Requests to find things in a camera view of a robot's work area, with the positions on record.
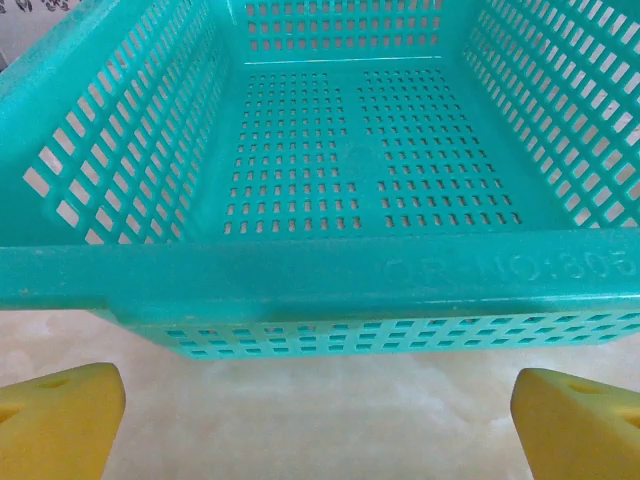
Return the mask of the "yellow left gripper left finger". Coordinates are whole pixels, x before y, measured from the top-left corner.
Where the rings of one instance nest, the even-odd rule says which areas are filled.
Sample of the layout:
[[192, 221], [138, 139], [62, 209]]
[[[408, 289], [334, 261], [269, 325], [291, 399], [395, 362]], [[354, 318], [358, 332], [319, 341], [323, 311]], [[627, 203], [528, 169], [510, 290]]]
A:
[[111, 363], [3, 386], [1, 477], [101, 478], [124, 410], [124, 385]]

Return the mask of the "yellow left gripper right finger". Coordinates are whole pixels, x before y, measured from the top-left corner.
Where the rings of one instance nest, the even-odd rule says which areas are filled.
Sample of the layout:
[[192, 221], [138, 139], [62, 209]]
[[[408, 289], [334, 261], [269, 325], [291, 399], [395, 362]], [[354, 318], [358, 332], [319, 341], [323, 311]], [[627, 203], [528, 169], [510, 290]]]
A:
[[548, 369], [516, 379], [510, 410], [535, 479], [637, 479], [639, 394]]

